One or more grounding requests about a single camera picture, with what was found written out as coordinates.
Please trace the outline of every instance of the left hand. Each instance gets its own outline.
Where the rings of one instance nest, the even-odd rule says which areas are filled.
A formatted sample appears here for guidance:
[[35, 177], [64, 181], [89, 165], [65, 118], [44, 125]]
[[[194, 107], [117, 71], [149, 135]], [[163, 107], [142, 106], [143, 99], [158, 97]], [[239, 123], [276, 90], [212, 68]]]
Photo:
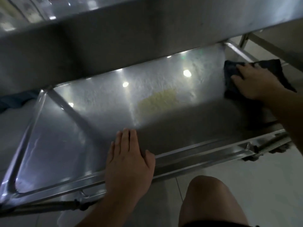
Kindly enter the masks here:
[[106, 161], [106, 190], [137, 203], [151, 185], [154, 168], [154, 154], [146, 150], [146, 157], [141, 156], [136, 130], [118, 131]]

